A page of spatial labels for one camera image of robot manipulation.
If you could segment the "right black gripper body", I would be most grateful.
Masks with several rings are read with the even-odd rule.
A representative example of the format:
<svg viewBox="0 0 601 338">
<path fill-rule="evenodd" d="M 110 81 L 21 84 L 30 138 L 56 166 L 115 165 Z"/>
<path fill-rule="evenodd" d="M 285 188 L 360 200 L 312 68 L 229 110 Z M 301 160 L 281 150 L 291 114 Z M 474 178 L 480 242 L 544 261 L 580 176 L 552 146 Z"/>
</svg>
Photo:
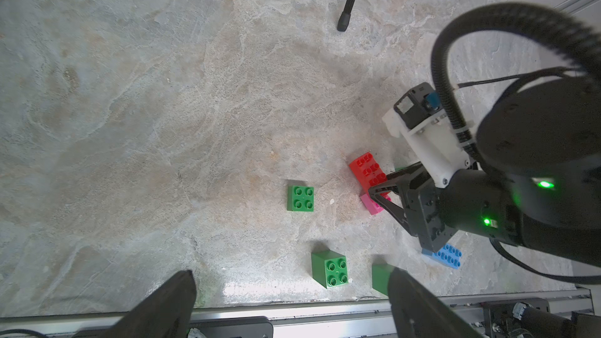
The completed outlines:
<svg viewBox="0 0 601 338">
<path fill-rule="evenodd" d="M 438 189 L 429 176 L 405 194 L 405 214 L 412 234 L 425 250 L 438 252 L 464 231 L 518 247 L 521 212 L 504 186 L 484 172 L 460 170 Z"/>
</svg>

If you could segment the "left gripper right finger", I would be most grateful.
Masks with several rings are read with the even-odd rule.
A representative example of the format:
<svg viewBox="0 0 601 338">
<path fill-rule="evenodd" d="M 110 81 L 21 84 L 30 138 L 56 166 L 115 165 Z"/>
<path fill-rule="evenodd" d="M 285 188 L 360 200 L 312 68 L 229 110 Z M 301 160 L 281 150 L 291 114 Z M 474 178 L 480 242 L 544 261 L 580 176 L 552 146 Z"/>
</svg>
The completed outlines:
<svg viewBox="0 0 601 338">
<path fill-rule="evenodd" d="M 388 297 L 400 337 L 482 336 L 405 270 L 391 272 Z"/>
</svg>

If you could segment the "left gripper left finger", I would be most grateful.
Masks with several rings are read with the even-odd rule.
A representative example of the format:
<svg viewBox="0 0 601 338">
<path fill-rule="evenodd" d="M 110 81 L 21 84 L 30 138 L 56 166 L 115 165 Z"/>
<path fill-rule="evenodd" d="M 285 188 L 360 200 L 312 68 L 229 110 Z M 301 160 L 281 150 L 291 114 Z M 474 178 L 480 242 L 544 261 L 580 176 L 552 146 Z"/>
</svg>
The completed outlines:
<svg viewBox="0 0 601 338">
<path fill-rule="evenodd" d="M 102 336 L 186 337 L 196 299 L 193 272 L 176 272 Z"/>
</svg>

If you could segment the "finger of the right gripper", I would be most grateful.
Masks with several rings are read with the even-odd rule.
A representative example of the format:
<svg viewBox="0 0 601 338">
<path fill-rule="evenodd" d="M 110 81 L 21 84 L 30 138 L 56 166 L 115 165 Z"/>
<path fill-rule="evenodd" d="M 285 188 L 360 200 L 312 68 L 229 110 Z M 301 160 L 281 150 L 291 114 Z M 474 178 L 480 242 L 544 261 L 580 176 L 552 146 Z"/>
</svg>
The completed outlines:
<svg viewBox="0 0 601 338">
<path fill-rule="evenodd" d="M 391 200 L 388 200 L 388 196 L 383 194 L 375 194 L 372 196 L 372 199 L 385 211 L 387 211 L 394 218 L 394 220 L 396 220 L 396 222 L 399 223 L 399 225 L 401 225 L 405 231 L 407 231 L 407 233 L 412 232 L 408 224 L 405 210 L 402 207 L 393 203 Z"/>
<path fill-rule="evenodd" d="M 423 172 L 425 170 L 424 166 L 421 162 L 416 162 L 415 164 L 411 164 L 410 166 L 400 168 L 399 170 L 386 175 L 386 179 L 379 184 L 372 186 L 368 190 L 368 194 L 371 197 L 375 197 L 378 195 L 385 195 L 390 192 L 395 194 L 399 194 L 398 184 L 400 183 L 401 177 L 405 177 L 406 175 L 413 175 L 416 172 Z"/>
</svg>

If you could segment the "pink lego brick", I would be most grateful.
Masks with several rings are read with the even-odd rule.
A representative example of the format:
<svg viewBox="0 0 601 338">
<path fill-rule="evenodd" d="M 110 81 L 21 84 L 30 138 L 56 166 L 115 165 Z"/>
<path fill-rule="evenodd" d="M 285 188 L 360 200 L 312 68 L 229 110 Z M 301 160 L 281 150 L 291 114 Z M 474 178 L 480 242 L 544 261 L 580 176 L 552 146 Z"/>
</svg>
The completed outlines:
<svg viewBox="0 0 601 338">
<path fill-rule="evenodd" d="M 381 211 L 383 211 L 382 206 L 380 206 L 377 202 L 372 200 L 372 198 L 368 194 L 362 194 L 360 196 L 360 199 L 371 215 L 377 215 Z"/>
</svg>

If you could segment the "red lego brick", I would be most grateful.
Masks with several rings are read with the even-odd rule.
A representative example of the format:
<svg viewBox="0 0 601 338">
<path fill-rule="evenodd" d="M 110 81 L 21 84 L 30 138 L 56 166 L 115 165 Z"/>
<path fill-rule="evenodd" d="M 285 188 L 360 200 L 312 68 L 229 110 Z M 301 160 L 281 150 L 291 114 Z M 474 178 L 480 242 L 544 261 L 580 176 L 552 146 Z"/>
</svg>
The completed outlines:
<svg viewBox="0 0 601 338">
<path fill-rule="evenodd" d="M 378 186 L 388 180 L 380 165 L 370 152 L 357 157 L 348 164 L 352 174 L 361 186 L 362 194 L 368 194 L 369 189 Z"/>
</svg>

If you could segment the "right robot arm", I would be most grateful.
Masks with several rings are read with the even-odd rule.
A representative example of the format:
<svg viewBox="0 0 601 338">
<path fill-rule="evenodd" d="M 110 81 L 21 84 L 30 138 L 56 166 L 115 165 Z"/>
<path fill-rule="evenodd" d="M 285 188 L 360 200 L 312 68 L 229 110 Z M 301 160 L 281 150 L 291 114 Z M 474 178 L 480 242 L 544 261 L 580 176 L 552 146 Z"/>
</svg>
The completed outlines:
<svg viewBox="0 0 601 338">
<path fill-rule="evenodd" d="M 510 77 L 471 131 L 448 58 L 456 41 L 482 31 L 521 36 L 565 64 Z M 488 238 L 504 258 L 510 245 L 599 266 L 599 34 L 555 9 L 483 6 L 439 34 L 430 66 L 432 83 L 407 92 L 385 118 L 418 161 L 378 177 L 369 196 L 433 253 L 461 230 Z"/>
</svg>

